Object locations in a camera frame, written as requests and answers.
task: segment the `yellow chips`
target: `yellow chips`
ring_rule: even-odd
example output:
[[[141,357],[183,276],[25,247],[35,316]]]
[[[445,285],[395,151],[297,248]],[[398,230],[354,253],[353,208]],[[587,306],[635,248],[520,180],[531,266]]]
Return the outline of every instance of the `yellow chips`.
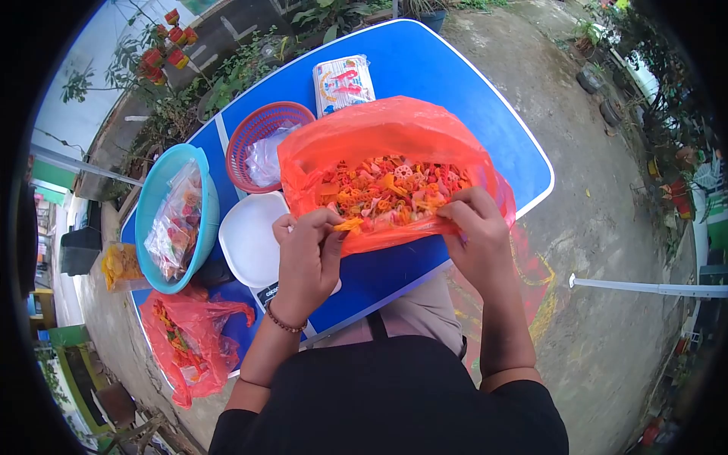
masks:
[[[136,258],[136,246],[129,243],[112,243],[101,259],[101,271],[106,278],[106,290],[113,290],[117,280],[144,278]]]

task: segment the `red basket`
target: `red basket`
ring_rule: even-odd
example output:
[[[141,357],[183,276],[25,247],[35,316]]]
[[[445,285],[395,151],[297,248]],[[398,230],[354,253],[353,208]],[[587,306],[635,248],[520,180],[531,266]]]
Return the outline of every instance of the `red basket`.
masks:
[[[248,176],[245,159],[248,158],[248,146],[273,134],[286,120],[305,125],[316,120],[316,117],[306,106],[292,101],[277,101],[259,108],[237,125],[225,153],[228,177],[235,186],[251,194],[281,189],[280,183],[265,187],[255,185]]]

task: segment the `teal basket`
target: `teal basket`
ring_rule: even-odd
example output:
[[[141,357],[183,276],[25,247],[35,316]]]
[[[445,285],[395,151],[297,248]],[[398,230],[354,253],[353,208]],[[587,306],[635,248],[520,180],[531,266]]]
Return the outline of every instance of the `teal basket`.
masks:
[[[192,260],[187,267],[187,273],[181,280],[171,279],[167,281],[154,264],[144,248],[144,240],[151,231],[154,216],[157,215],[159,206],[162,205],[171,188],[168,182],[182,169],[190,158],[194,158],[199,166],[199,174],[202,180],[202,214],[199,219],[199,232],[197,234],[197,246],[194,249]],[[139,195],[139,203],[136,209],[136,250],[139,267],[151,286],[164,294],[174,294],[182,290],[202,264],[210,255],[215,241],[218,238],[220,227],[220,201],[218,191],[215,189],[213,178],[210,177],[210,165],[202,149],[181,143],[170,147],[154,163],[149,175],[147,175]]]

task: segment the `metal pole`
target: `metal pole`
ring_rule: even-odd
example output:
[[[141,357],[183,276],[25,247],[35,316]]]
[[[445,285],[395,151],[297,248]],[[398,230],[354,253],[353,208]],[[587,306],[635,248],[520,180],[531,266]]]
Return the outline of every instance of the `metal pole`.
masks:
[[[728,297],[728,286],[714,285],[652,285],[645,282],[623,282],[587,280],[577,278],[573,273],[569,277],[569,287],[574,285],[590,286],[592,288],[631,290],[635,292],[649,292],[663,294],[664,296],[686,296],[704,298],[726,298]]]
[[[66,155],[60,154],[56,151],[46,149],[45,147],[38,146],[34,143],[31,143],[31,154],[33,154],[36,158],[40,159],[43,162],[48,163],[49,165],[57,165],[58,167],[62,167],[63,169],[80,169],[85,170],[86,172],[97,174],[97,175],[103,175],[104,177],[109,178],[115,178],[116,180],[120,180],[125,183],[129,183],[131,185],[136,186],[142,186],[143,183],[139,180],[135,180],[133,178],[129,178],[125,175],[120,175],[117,173],[113,173],[110,170],[101,169],[98,166],[90,165],[87,162],[80,161],[75,158],[67,157]]]

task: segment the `sticker label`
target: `sticker label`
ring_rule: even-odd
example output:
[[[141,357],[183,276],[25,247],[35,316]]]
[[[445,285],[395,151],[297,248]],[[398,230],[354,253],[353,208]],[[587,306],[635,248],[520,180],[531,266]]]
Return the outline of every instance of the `sticker label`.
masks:
[[[261,301],[263,306],[266,306],[268,302],[270,302],[275,297],[276,294],[278,294],[277,282],[258,292],[258,300]]]

